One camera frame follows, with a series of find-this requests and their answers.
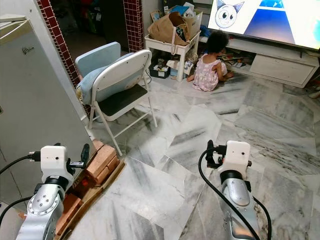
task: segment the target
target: refrigerator logo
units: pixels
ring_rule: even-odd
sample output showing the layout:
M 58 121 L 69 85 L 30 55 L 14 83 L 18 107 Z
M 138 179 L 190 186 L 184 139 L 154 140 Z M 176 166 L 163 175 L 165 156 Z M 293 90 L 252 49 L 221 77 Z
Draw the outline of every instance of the refrigerator logo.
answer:
M 27 53 L 31 52 L 33 49 L 35 49 L 34 46 L 32 46 L 32 47 L 23 47 L 22 48 L 22 52 L 23 52 L 24 55 L 27 55 Z

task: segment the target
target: tv screen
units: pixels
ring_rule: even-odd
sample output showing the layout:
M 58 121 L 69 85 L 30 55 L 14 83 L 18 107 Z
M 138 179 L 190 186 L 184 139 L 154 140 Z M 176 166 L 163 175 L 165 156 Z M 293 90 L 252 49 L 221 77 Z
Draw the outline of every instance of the tv screen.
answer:
M 213 0 L 208 27 L 320 48 L 320 0 Z

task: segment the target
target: bag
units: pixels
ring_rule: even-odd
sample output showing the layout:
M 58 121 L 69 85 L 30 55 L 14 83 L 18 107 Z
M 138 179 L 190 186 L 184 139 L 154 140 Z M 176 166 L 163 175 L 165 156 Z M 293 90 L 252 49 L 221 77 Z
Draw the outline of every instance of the bag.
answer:
M 177 34 L 176 29 L 183 32 L 185 41 Z M 148 32 L 154 40 L 164 43 L 186 46 L 190 43 L 190 32 L 188 24 L 181 17 L 180 13 L 171 12 L 148 27 Z

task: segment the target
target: child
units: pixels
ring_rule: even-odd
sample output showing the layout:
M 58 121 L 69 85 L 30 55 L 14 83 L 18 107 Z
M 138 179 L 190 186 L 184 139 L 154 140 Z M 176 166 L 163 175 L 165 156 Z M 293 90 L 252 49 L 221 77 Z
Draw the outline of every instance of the child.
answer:
M 212 91 L 219 81 L 225 82 L 228 78 L 234 76 L 232 72 L 227 72 L 226 65 L 223 62 L 217 60 L 228 41 L 228 35 L 221 30 L 213 32 L 208 38 L 208 54 L 204 54 L 198 61 L 195 75 L 187 78 L 188 82 L 194 80 L 193 87 L 195 89 L 203 92 Z

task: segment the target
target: chair leg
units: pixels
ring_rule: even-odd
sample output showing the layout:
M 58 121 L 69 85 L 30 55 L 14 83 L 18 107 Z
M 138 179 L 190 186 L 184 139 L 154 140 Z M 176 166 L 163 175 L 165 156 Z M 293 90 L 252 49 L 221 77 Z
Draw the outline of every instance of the chair leg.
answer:
M 150 104 L 150 108 L 151 108 L 151 113 L 152 113 L 152 117 L 153 117 L 153 121 L 154 121 L 154 126 L 157 128 L 158 124 L 157 124 L 157 120 L 156 120 L 156 116 L 154 113 L 154 108 L 152 107 L 152 103 L 151 103 L 151 96 L 148 96 L 149 99 L 149 104 Z
M 95 110 L 99 113 L 100 118 L 102 119 L 102 122 L 103 122 L 103 124 L 104 124 L 104 126 L 105 126 L 105 128 L 106 128 L 106 131 L 107 131 L 108 134 L 110 135 L 110 137 L 111 137 L 111 139 L 112 139 L 112 142 L 113 142 L 116 150 L 118 151 L 119 155 L 122 156 L 123 154 L 122 154 L 122 152 L 121 152 L 121 150 L 120 150 L 120 147 L 119 147 L 119 145 L 118 145 L 118 143 L 117 143 L 117 141 L 116 141 L 116 138 L 114 137 L 114 135 L 113 135 L 113 133 L 112 133 L 112 131 L 111 131 L 108 123 L 107 123 L 107 120 L 106 120 L 105 117 L 104 117 L 104 114 L 103 114 L 102 111 L 100 110 L 99 106 L 97 106 L 98 103 L 95 102 L 94 104 L 96 105 Z
M 95 112 L 95 107 L 91 106 L 90 118 L 89 118 L 89 129 L 92 129 L 92 122 L 94 121 L 94 112 Z

